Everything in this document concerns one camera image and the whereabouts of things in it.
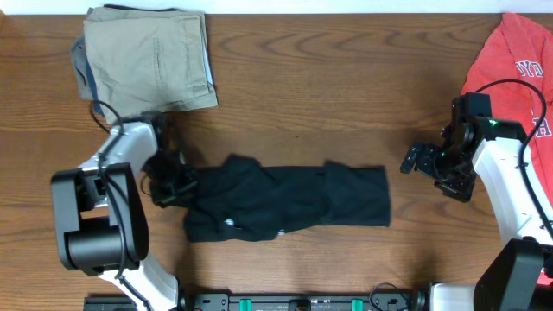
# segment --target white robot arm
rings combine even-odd
[[[507,79],[498,83],[524,84],[543,101],[534,86]],[[540,304],[542,293],[551,287],[537,287],[540,272],[553,276],[551,223],[553,209],[531,161],[528,142],[538,125],[526,136],[521,124],[492,118],[488,95],[468,93],[454,100],[451,124],[444,128],[442,147],[415,143],[401,171],[412,168],[435,179],[444,195],[466,202],[476,175],[482,179],[492,202],[504,246],[496,261],[476,285],[435,284],[429,291],[430,311],[527,310]]]
[[[171,133],[160,114],[128,119],[111,128],[104,145],[79,168],[52,178],[62,263],[113,283],[138,311],[183,308],[177,279],[149,253],[148,226],[135,183],[145,171],[159,206],[186,197],[195,186],[194,171],[183,162],[180,148],[170,148],[180,142]],[[106,208],[108,215],[81,217],[93,208]]]

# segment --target folded black clothing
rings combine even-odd
[[[312,225],[390,225],[385,170],[323,167],[262,168],[231,155],[221,168],[199,172],[194,207],[185,218],[191,242],[271,240]]]

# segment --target folded khaki pants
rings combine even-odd
[[[217,105],[202,26],[202,14],[96,8],[85,41],[98,99],[122,117]]]

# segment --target red shirt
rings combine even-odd
[[[461,93],[474,92],[499,79],[522,79],[540,89],[547,101],[547,115],[530,142],[532,164],[543,190],[553,198],[553,35],[539,24],[506,13],[487,39],[467,75]],[[494,118],[519,121],[530,133],[542,113],[539,97],[530,88],[515,83],[492,86]]]

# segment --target wood grain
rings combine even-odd
[[[552,16],[531,16],[549,29]],[[64,270],[49,179],[105,140],[77,95],[69,48],[83,16],[7,16],[0,31],[0,309],[78,310],[117,293]],[[151,251],[187,289],[368,292],[377,282],[476,282],[501,246],[481,183],[467,204],[401,175],[439,142],[449,103],[499,15],[209,16],[220,106],[173,113],[199,167],[231,153],[267,166],[387,167],[390,228],[313,227],[275,241],[188,244],[185,210],[143,197]]]

